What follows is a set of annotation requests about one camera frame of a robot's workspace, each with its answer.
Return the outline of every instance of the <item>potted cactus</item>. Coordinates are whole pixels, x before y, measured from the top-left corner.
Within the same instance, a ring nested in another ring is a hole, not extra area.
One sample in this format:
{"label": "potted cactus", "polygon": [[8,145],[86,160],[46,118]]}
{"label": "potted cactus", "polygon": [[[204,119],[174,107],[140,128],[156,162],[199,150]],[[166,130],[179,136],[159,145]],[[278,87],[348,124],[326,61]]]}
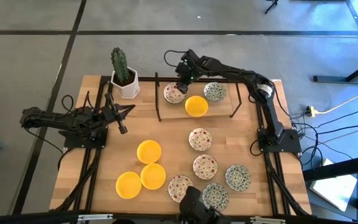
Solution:
{"label": "potted cactus", "polygon": [[127,66],[125,53],[118,47],[111,52],[111,62],[114,67],[111,83],[118,90],[121,98],[133,99],[139,93],[137,71]]}

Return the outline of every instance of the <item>ceramic dish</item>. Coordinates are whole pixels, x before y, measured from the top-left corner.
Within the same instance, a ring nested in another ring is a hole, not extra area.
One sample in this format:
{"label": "ceramic dish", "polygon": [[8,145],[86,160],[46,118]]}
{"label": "ceramic dish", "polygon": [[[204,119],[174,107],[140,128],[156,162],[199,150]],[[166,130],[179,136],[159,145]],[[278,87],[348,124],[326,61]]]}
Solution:
{"label": "ceramic dish", "polygon": [[226,170],[225,179],[228,186],[235,191],[247,190],[251,184],[251,175],[242,165],[231,165]]}
{"label": "ceramic dish", "polygon": [[164,88],[164,98],[169,103],[181,103],[186,98],[186,94],[178,90],[177,83],[171,82]]}
{"label": "ceramic dish", "polygon": [[186,195],[188,186],[193,186],[193,182],[185,175],[177,175],[168,184],[168,194],[172,200],[180,203]]}
{"label": "ceramic dish", "polygon": [[199,155],[193,162],[193,171],[200,179],[212,179],[218,173],[218,162],[210,155]]}
{"label": "ceramic dish", "polygon": [[208,184],[203,190],[203,202],[207,208],[212,206],[220,212],[229,204],[229,194],[220,184]]}
{"label": "ceramic dish", "polygon": [[205,151],[212,146],[212,134],[205,128],[196,128],[189,135],[191,147],[197,151]]}
{"label": "ceramic dish", "polygon": [[221,101],[226,96],[226,88],[220,83],[211,82],[205,85],[204,95],[211,101]]}

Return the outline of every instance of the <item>metal bracket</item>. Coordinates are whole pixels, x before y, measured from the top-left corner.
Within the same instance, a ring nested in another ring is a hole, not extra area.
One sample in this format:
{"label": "metal bracket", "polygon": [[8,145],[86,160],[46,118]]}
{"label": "metal bracket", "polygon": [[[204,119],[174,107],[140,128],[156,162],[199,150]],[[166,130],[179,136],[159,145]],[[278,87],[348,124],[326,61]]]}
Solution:
{"label": "metal bracket", "polygon": [[261,218],[261,217],[251,217],[251,223],[263,223],[263,224],[285,224],[285,220],[276,219],[276,218]]}
{"label": "metal bracket", "polygon": [[280,144],[272,144],[266,135],[266,130],[261,128],[257,131],[259,148],[262,152],[301,152],[301,144],[298,133],[294,129],[285,129]]}
{"label": "metal bracket", "polygon": [[67,131],[59,131],[59,133],[66,137],[64,147],[104,149],[107,141],[108,129],[109,126],[99,129],[95,139],[84,138],[76,133],[69,133]]}
{"label": "metal bracket", "polygon": [[112,219],[112,214],[79,215],[78,221]]}

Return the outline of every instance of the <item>red patterned plate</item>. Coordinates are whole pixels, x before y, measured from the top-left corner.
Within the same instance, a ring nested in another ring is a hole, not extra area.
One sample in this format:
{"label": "red patterned plate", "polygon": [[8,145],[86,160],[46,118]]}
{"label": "red patterned plate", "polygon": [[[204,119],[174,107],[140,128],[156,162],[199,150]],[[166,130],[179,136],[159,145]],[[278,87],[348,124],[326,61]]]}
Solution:
{"label": "red patterned plate", "polygon": [[200,179],[212,179],[218,173],[218,162],[210,155],[200,155],[193,162],[193,171]]}
{"label": "red patterned plate", "polygon": [[178,90],[175,82],[168,83],[164,88],[164,98],[169,103],[181,103],[186,98],[186,94],[183,94]]}
{"label": "red patterned plate", "polygon": [[196,128],[189,135],[191,147],[197,151],[205,151],[212,146],[212,134],[205,128]]}
{"label": "red patterned plate", "polygon": [[193,182],[185,175],[177,175],[172,178],[168,184],[169,197],[180,203],[186,195],[188,186],[193,186]]}

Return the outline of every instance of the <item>yellow plug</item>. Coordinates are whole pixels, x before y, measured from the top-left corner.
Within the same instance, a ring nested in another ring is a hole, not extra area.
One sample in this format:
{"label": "yellow plug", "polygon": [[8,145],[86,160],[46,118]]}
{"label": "yellow plug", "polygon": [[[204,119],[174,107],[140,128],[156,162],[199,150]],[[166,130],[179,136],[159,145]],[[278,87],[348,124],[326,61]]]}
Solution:
{"label": "yellow plug", "polygon": [[306,111],[305,111],[305,115],[314,118],[317,114],[317,111],[314,109],[313,106],[307,106],[306,107]]}

